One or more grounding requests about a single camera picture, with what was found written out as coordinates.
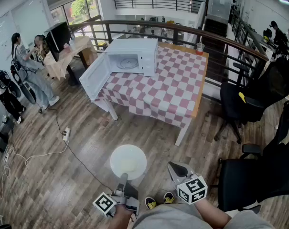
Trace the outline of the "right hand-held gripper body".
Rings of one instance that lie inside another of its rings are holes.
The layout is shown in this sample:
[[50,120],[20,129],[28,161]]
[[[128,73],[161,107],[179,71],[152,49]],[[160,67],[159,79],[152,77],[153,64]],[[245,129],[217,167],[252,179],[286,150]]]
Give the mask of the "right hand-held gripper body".
[[192,178],[177,186],[178,197],[187,204],[206,198],[208,186],[202,176]]

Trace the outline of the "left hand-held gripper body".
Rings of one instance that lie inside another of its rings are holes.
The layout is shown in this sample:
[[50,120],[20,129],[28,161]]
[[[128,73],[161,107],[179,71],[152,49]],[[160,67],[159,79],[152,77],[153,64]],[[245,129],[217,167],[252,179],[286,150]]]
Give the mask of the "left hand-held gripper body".
[[93,202],[93,206],[106,217],[115,215],[117,205],[124,205],[136,216],[139,214],[138,191],[128,181],[119,182],[110,195],[102,192]]

